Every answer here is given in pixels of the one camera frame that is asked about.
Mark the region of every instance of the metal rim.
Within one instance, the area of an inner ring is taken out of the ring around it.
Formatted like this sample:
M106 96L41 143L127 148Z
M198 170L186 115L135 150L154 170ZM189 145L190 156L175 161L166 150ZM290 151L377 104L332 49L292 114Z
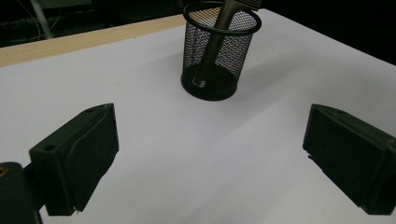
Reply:
M209 33L216 33L216 34L221 34L221 35L251 35L251 34L256 33L262 27L262 20L260 19L260 17L252 11L245 11L245 10L244 10L244 12L246 12L251 17L253 17L253 19L257 22L257 24L253 28L250 28L250 29L247 29L244 31L229 31L229 30L220 30L220 29L216 29L214 27L205 26L205 25L197 22L196 20L194 20L189 15L190 9L192 7L195 7L198 5L203 5L203 4L213 5L214 7L221 7L222 2L220 2L220 1L200 1L200 2L190 3L184 7L183 16L184 16L184 19L186 19L186 21L188 23L192 24L193 26L199 27L202 30L208 31Z

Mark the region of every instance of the white table surface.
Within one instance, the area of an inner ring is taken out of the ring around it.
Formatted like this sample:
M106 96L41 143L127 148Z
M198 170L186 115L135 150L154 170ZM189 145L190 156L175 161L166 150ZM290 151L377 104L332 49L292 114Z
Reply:
M120 152L84 212L45 224L394 224L369 216L302 149L311 104L396 134L396 67L261 10L236 94L180 74L184 27L0 68L0 159L112 102Z

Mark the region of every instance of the mesh pencil cup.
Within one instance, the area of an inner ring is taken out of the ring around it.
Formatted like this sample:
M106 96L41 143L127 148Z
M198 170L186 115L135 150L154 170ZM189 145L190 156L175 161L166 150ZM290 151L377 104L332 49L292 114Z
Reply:
M214 28L221 2L195 2L184 8L187 21L181 84L191 95L220 101L237 88L253 34L262 21L251 11L239 11L228 30Z

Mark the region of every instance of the black wire mesh cup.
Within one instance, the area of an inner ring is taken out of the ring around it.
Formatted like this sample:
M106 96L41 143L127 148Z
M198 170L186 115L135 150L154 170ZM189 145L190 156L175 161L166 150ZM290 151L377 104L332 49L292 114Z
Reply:
M195 2L184 8L187 21L181 84L191 95L220 101L237 88L253 34L262 21L251 11L239 11L228 30L214 28L221 2Z

